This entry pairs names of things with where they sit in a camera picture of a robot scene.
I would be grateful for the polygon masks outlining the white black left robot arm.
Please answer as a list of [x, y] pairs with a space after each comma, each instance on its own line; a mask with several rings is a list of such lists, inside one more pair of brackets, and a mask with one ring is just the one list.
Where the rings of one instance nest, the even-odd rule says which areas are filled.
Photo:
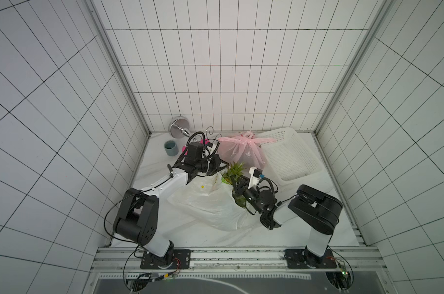
[[160, 198], [187, 186], [193, 179], [212, 176], [228, 163], [218, 155], [220, 142], [206, 138], [189, 140], [167, 178], [144, 189], [126, 191], [113, 223], [113, 232], [123, 241], [133, 242], [157, 258], [173, 259], [173, 242], [158, 233]]

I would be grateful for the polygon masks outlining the orange yellow pineapple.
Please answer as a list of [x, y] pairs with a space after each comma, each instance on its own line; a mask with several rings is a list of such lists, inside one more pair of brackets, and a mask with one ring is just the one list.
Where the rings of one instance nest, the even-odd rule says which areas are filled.
[[229, 164], [227, 171], [223, 174], [223, 181], [233, 187], [232, 197], [235, 203], [241, 208], [246, 208], [246, 199], [235, 191], [235, 187], [240, 178], [244, 175], [244, 170], [244, 163], [232, 162]]

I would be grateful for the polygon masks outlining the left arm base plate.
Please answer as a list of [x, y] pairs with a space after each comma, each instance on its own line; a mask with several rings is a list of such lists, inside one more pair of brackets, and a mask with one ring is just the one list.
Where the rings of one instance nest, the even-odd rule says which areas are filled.
[[191, 250], [171, 249], [164, 257], [145, 252], [141, 258], [142, 270], [186, 270], [190, 267]]

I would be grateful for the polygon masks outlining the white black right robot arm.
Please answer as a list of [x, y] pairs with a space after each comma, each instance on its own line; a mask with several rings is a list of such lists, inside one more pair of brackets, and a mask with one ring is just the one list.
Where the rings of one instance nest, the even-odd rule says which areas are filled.
[[340, 221], [343, 203], [305, 184], [300, 185], [291, 198], [278, 201], [273, 181], [260, 179], [260, 182], [264, 181], [268, 185], [259, 187], [257, 184], [251, 185], [246, 177], [241, 177], [233, 183], [234, 192], [243, 196], [260, 214], [260, 223], [266, 229], [277, 229], [293, 219], [306, 222], [311, 231], [303, 256], [323, 258]]

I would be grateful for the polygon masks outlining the white plastic bag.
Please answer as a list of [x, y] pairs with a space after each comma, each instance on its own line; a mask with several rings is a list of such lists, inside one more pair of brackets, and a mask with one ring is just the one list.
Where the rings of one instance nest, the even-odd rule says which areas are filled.
[[168, 201], [218, 230], [233, 232], [257, 227], [258, 220], [235, 202], [232, 192], [233, 187], [217, 173], [193, 179], [169, 196]]

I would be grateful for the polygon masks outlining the pink plastic bag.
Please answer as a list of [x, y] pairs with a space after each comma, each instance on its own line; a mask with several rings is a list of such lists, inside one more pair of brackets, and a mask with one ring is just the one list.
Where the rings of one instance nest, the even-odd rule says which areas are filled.
[[230, 164], [243, 164], [245, 169], [256, 167], [264, 169], [266, 157], [261, 145], [275, 143], [273, 138], [258, 138], [254, 133], [248, 131], [234, 137], [218, 138], [218, 155], [220, 159]]

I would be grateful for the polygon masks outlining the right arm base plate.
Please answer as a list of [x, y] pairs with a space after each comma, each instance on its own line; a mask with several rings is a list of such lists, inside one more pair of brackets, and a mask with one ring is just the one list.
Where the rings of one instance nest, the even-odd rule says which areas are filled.
[[307, 249], [286, 249], [284, 251], [284, 258], [289, 269], [337, 269], [338, 266], [331, 257], [333, 257], [333, 253], [330, 249], [326, 249], [322, 257], [316, 256]]

